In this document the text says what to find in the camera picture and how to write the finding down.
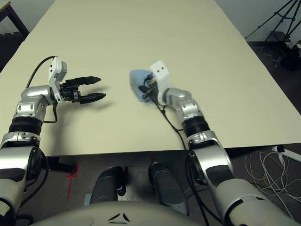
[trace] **black table leg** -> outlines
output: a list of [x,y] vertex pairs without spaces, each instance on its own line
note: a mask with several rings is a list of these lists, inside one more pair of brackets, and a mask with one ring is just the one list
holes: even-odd
[[47,157],[49,170],[73,175],[76,172],[76,166],[59,162],[60,157]]
[[29,34],[29,31],[21,21],[21,19],[18,17],[17,13],[13,10],[13,8],[8,5],[5,10],[8,12],[8,17],[13,22],[13,24],[16,26],[16,28],[19,30],[19,32],[22,34],[23,38],[26,39],[26,37]]

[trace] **blue cloth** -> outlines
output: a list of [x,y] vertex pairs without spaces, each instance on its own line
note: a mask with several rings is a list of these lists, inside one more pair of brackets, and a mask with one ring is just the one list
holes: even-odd
[[132,70],[130,72],[130,84],[140,102],[149,102],[151,100],[149,97],[144,100],[142,98],[143,93],[139,89],[139,86],[143,85],[143,82],[149,73],[150,72],[146,70]]

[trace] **floor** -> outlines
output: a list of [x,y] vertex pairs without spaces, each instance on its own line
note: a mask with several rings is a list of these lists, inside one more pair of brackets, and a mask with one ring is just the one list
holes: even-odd
[[[11,43],[11,50],[6,49],[3,52],[7,53],[7,56],[0,58],[0,65],[5,65],[7,61],[15,52],[18,45]],[[269,50],[261,51],[258,54],[260,60],[266,65],[267,69],[279,84],[281,89],[285,92],[297,110],[301,113],[301,76],[300,72],[289,72],[281,65],[274,65],[273,58],[269,54]],[[301,144],[286,145],[291,151],[301,154]],[[263,150],[265,153],[270,152],[270,149]],[[259,152],[253,152],[251,154],[251,164],[253,172],[256,177],[262,177],[263,169],[259,160]],[[184,173],[184,151],[162,151],[162,152],[147,152],[147,153],[119,153],[119,154],[102,154],[102,155],[85,155],[85,156],[72,156],[64,157],[62,162],[69,164],[77,164],[79,166],[78,175],[73,179],[71,185],[70,197],[67,198],[68,188],[70,184],[70,178],[67,178],[63,173],[50,172],[48,180],[42,189],[29,200],[19,211],[19,213],[30,214],[34,217],[35,221],[48,218],[50,216],[62,213],[67,210],[72,210],[77,207],[83,206],[85,195],[92,192],[93,186],[99,174],[106,170],[110,166],[128,166],[128,184],[127,193],[124,197],[120,197],[121,200],[142,200],[145,202],[158,203],[153,188],[151,187],[148,179],[148,167],[153,161],[159,161],[166,164],[173,172],[176,179],[179,181],[180,186],[185,194],[189,196],[191,190],[188,187],[188,183]],[[245,170],[245,156],[232,159],[235,176],[244,178],[252,182],[252,178],[247,174]],[[270,170],[271,175],[276,178],[281,174],[280,168],[271,159],[267,160],[267,168]],[[288,180],[292,181],[301,176],[301,164],[294,160],[289,161],[289,167],[287,169]],[[41,173],[36,185],[33,185],[28,189],[27,194],[30,194],[32,190],[39,184],[43,177]],[[296,181],[289,185],[288,190],[292,194],[298,196],[301,195],[301,181]],[[202,189],[204,186],[197,186],[197,189]],[[211,196],[208,191],[200,192],[200,197],[203,202],[216,213]],[[268,196],[276,205],[278,205],[284,212],[285,209],[282,203],[275,195]],[[296,221],[301,223],[301,205],[289,198],[285,194],[280,194],[280,197],[287,204],[289,211]],[[199,207],[192,196],[188,199],[190,217],[198,221],[201,225],[205,225],[202,215],[200,214]],[[220,225],[209,214],[207,215],[211,226]],[[19,221],[17,225],[26,225],[25,221]]]

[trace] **white table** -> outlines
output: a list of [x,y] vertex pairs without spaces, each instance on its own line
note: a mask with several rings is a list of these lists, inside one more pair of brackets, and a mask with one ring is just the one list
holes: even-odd
[[[224,147],[301,142],[301,116],[213,0],[56,0],[0,74],[0,135],[45,57],[67,62],[66,79],[97,76],[92,104],[58,106],[43,124],[48,156],[182,149],[152,104],[138,102],[133,69],[164,59],[174,87],[188,90]],[[44,64],[32,85],[47,84]],[[45,120],[52,120],[48,107]],[[167,113],[177,125],[175,113]]]

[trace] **black cable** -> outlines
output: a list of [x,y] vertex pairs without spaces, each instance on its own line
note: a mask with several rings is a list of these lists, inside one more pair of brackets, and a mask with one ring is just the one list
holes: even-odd
[[203,218],[205,220],[205,224],[206,224],[206,226],[209,226],[209,221],[207,219],[206,213],[205,213],[204,208],[203,208],[204,203],[202,202],[201,198],[199,197],[199,195],[198,195],[198,193],[196,191],[196,188],[195,188],[195,186],[193,184],[192,172],[191,172],[191,167],[189,165],[188,155],[187,155],[186,161],[185,161],[185,171],[186,171],[186,178],[187,178],[188,184],[189,184],[189,186],[190,186],[190,188],[191,188],[191,190],[192,190],[192,192],[193,192],[193,194],[194,194],[194,196],[195,196],[195,198],[197,200],[198,206],[199,206],[199,208],[200,208],[200,210],[202,212]]
[[[208,190],[208,188],[200,189],[200,190],[197,190],[197,193],[207,191],[207,190]],[[186,196],[186,199],[189,199],[193,195],[194,195],[194,193],[191,193],[190,195]]]
[[[178,136],[180,137],[180,140],[181,140],[181,142],[182,142],[182,145],[183,145],[183,148],[184,148],[184,150],[188,153],[188,150],[187,150],[187,148],[186,148],[186,146],[185,146],[185,143],[184,143],[184,140],[183,140],[183,138],[182,138],[182,136],[181,136],[181,134],[179,133],[179,131],[181,131],[181,130],[183,130],[183,129],[177,129],[171,122],[170,122],[170,120],[167,118],[167,116],[166,116],[166,113],[165,113],[165,106],[163,107],[163,109],[161,109],[160,107],[159,107],[159,105],[157,104],[157,102],[156,102],[156,100],[154,100],[153,98],[152,98],[152,96],[150,96],[149,95],[149,97],[151,98],[151,100],[153,101],[153,103],[156,105],[156,107],[159,109],[159,111],[162,113],[162,115],[163,115],[163,117],[166,119],[166,121],[168,122],[168,124],[174,129],[174,131],[178,134]],[[196,200],[197,200],[197,203],[198,203],[198,206],[200,207],[200,209],[201,209],[201,212],[202,212],[202,215],[203,215],[203,217],[204,217],[204,220],[205,220],[205,223],[206,223],[206,225],[207,226],[209,226],[209,222],[208,222],[208,219],[207,219],[207,217],[206,217],[206,214],[205,214],[205,211],[204,211],[204,209],[214,218],[214,219],[216,219],[219,223],[221,223],[222,224],[222,221],[203,203],[203,201],[201,200],[201,198],[199,197],[199,195],[198,195],[198,193],[197,193],[197,191],[196,191],[196,189],[195,189],[195,186],[194,185],[192,185],[192,183],[190,182],[190,180],[189,180],[189,176],[188,176],[188,171],[187,171],[187,167],[188,167],[188,164],[187,164],[187,162],[188,162],[188,155],[187,155],[187,158],[186,158],[186,161],[185,161],[185,171],[186,171],[186,178],[187,178],[187,181],[188,181],[188,183],[189,183],[189,185],[190,185],[190,188],[191,188],[191,190],[193,191],[193,194],[195,195],[195,197],[196,197]],[[191,178],[192,178],[192,172],[191,172],[191,167],[189,166],[189,170],[190,170],[190,174],[191,174]]]
[[25,203],[27,203],[42,187],[43,185],[45,184],[47,178],[48,178],[48,174],[49,174],[49,164],[48,164],[48,161],[47,161],[47,158],[45,156],[45,154],[42,152],[42,157],[43,157],[43,160],[44,160],[44,163],[45,163],[45,166],[46,166],[46,171],[45,171],[45,175],[44,175],[44,178],[42,180],[42,182],[40,183],[40,185],[36,188],[36,190],[33,191],[33,193],[31,193],[28,197],[26,197],[22,202],[21,202],[21,205],[20,207],[22,207]]
[[43,121],[44,123],[56,123],[57,122],[57,113],[56,113],[57,102],[52,104],[53,115],[55,116],[54,121]]
[[34,75],[36,74],[36,72],[38,71],[38,69],[41,67],[41,65],[42,65],[43,63],[45,63],[46,61],[48,61],[49,59],[53,59],[53,58],[55,58],[55,56],[49,56],[49,57],[45,58],[44,60],[42,60],[42,61],[38,64],[38,66],[36,67],[36,69],[34,69],[32,75],[30,76],[30,78],[29,78],[29,80],[28,80],[28,83],[27,83],[27,85],[26,85],[26,89],[30,86],[30,83],[32,82],[32,79],[33,79]]

